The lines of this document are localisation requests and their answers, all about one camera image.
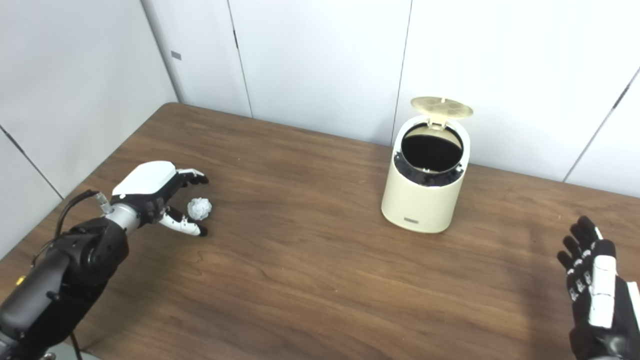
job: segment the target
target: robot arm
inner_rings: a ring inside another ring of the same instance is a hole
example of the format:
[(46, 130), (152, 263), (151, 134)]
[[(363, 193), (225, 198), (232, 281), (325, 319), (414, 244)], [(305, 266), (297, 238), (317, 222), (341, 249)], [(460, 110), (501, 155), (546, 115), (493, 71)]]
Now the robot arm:
[[(208, 182), (197, 170), (153, 161), (118, 184), (111, 202), (99, 194), (103, 216), (56, 234), (46, 257), (0, 305), (0, 360), (40, 359), (69, 336), (129, 254), (127, 239), (137, 228), (159, 222), (205, 236), (206, 228), (185, 220), (166, 203), (188, 183)], [(179, 225), (167, 220), (178, 218)]]
[(640, 359), (640, 295), (616, 270), (616, 246), (589, 218), (571, 226), (558, 253), (566, 269), (575, 327), (569, 335), (578, 360)]

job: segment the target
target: trash can opening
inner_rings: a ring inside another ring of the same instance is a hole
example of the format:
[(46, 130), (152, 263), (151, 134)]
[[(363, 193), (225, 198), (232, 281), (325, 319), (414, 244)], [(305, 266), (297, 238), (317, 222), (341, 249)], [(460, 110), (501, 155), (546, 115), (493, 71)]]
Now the trash can opening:
[(413, 167), (425, 172), (445, 172), (462, 159), (462, 141), (451, 128), (430, 129), (426, 124), (411, 128), (402, 139), (402, 153)]

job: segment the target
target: panel seam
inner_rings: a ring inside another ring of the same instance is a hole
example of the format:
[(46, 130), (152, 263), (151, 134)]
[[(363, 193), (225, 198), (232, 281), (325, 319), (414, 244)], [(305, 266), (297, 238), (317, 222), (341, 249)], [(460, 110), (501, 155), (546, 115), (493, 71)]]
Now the panel seam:
[(40, 174), (40, 176), (42, 176), (42, 179), (44, 179), (44, 181), (47, 182), (47, 184), (49, 184), (49, 186), (51, 187), (51, 189), (56, 193), (56, 195), (60, 198), (60, 200), (64, 200), (65, 198), (60, 194), (60, 192), (58, 191), (58, 189), (56, 189), (55, 186), (53, 186), (53, 184), (49, 181), (49, 179), (44, 176), (44, 174), (42, 173), (42, 171), (40, 171), (40, 169), (35, 165), (35, 163), (33, 161), (31, 161), (31, 158), (27, 155), (26, 152), (24, 152), (24, 150), (22, 149), (22, 147), (18, 144), (17, 141), (15, 141), (15, 139), (13, 138), (13, 136), (11, 136), (11, 134), (4, 129), (4, 127), (2, 125), (0, 125), (0, 130), (2, 130), (2, 132), (4, 133), (4, 135), (6, 135), (6, 137), (9, 139), (9, 141), (11, 141), (11, 143), (13, 144), (13, 146), (15, 146), (15, 148), (24, 156), (25, 159), (27, 159), (27, 161), (31, 164), (31, 166), (38, 172), (38, 174)]
[(604, 124), (607, 122), (607, 120), (609, 120), (609, 117), (611, 117), (611, 114), (613, 114), (613, 112), (616, 110), (616, 108), (620, 104), (620, 101), (622, 100), (622, 98), (627, 94), (627, 91), (631, 87), (631, 84), (634, 82), (634, 80), (636, 80), (636, 77), (637, 77), (639, 72), (640, 72), (640, 67), (636, 70), (636, 73), (631, 77), (631, 80), (627, 84), (627, 87), (625, 87), (624, 90), (622, 90), (622, 92), (620, 93), (620, 96), (618, 96), (618, 99), (616, 100), (616, 102), (614, 102), (613, 106), (611, 106), (611, 109), (609, 110), (607, 116), (604, 117), (604, 119), (600, 123), (600, 126), (598, 126), (598, 129), (596, 129), (595, 133), (593, 133), (593, 136), (591, 136), (591, 138), (589, 139), (589, 142), (587, 143), (587, 145), (584, 147), (584, 149), (582, 150), (580, 155), (578, 155), (578, 158), (575, 160), (575, 163), (573, 163), (573, 165), (569, 169), (569, 172), (566, 173), (564, 179), (562, 180), (563, 183), (567, 182), (567, 180), (569, 179), (569, 177), (571, 176), (571, 174), (573, 173), (575, 168), (578, 166), (578, 163), (580, 163), (580, 160), (587, 153), (587, 150), (589, 150), (589, 147), (593, 143), (593, 140), (595, 140), (596, 136), (598, 136), (598, 133), (600, 132), (600, 130), (602, 130), (602, 128), (604, 127)]
[(244, 90), (246, 92), (246, 100), (249, 103), (249, 113), (253, 117), (253, 108), (251, 106), (251, 97), (249, 96), (249, 86), (246, 84), (246, 76), (244, 74), (244, 64), (242, 63), (242, 55), (240, 55), (240, 45), (236, 33), (236, 24), (234, 23), (234, 16), (231, 13), (231, 4), (227, 0), (227, 8), (229, 10), (229, 18), (231, 19), (231, 28), (233, 29), (234, 40), (236, 41), (236, 51), (238, 52), (238, 60), (240, 61), (240, 71), (242, 72), (242, 80), (244, 81)]
[(176, 84), (175, 76), (172, 74), (171, 70), (169, 69), (168, 62), (171, 61), (171, 59), (167, 59), (164, 57), (162, 47), (160, 46), (160, 40), (158, 40), (158, 36), (154, 31), (154, 27), (151, 25), (151, 20), (149, 18), (149, 11), (147, 10), (147, 7), (145, 6), (145, 3), (143, 2), (143, 0), (140, 0), (140, 5), (142, 5), (142, 11), (145, 13), (145, 17), (147, 18), (147, 24), (149, 25), (149, 30), (151, 30), (151, 35), (153, 35), (154, 40), (156, 41), (158, 54), (160, 55), (160, 58), (162, 59), (162, 63), (164, 64), (164, 70), (166, 71), (166, 75), (169, 77), (169, 82), (171, 83), (171, 86), (173, 88), (173, 93), (175, 94), (175, 98), (178, 99), (179, 103), (184, 104), (182, 94), (178, 91), (178, 87), (175, 86)]
[(402, 51), (402, 65), (400, 66), (400, 80), (398, 81), (398, 93), (396, 96), (396, 110), (394, 111), (394, 123), (391, 126), (391, 139), (389, 139), (389, 146), (394, 144), (394, 133), (396, 131), (396, 120), (398, 115), (398, 103), (400, 101), (400, 89), (402, 88), (402, 75), (404, 71), (404, 61), (406, 59), (406, 43), (409, 39), (409, 27), (411, 26), (411, 12), (413, 10), (413, 0), (409, 3), (409, 17), (406, 21), (406, 34), (404, 36), (404, 49)]

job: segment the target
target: crumpled paper ball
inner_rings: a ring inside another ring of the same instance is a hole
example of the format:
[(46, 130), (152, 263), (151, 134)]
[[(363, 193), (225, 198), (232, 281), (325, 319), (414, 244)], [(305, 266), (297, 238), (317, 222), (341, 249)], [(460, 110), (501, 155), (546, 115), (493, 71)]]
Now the crumpled paper ball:
[(187, 212), (193, 220), (203, 220), (209, 216), (212, 206), (208, 199), (197, 197), (187, 204)]

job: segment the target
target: white robotic hand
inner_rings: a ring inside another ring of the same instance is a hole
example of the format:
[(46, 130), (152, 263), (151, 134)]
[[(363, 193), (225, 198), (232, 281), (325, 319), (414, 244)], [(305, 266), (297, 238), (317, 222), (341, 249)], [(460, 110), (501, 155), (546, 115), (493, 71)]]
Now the white robotic hand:
[(195, 169), (176, 169), (169, 161), (151, 161), (138, 165), (113, 189), (111, 203), (128, 206), (140, 214), (140, 227), (160, 224), (185, 234), (205, 236), (207, 229), (196, 224), (166, 203), (183, 187), (207, 184), (207, 177)]
[(616, 270), (616, 246), (587, 217), (571, 226), (573, 237), (557, 257), (566, 269), (575, 327), (569, 335), (578, 360), (640, 359), (640, 295)]

